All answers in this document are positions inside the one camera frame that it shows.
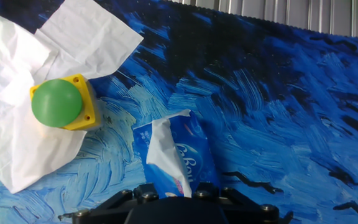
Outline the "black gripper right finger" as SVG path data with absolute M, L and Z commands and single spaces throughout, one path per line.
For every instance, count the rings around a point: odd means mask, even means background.
M 200 182 L 193 192 L 193 198 L 217 207 L 219 216 L 225 218 L 228 223 L 279 223 L 279 209 L 276 206 L 259 205 L 234 188 L 220 189 L 213 183 Z

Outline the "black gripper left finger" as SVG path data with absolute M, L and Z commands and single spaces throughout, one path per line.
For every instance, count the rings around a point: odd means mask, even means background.
M 124 189 L 96 208 L 73 213 L 72 224 L 125 223 L 133 208 L 158 199 L 154 184 L 142 184 L 134 190 Z

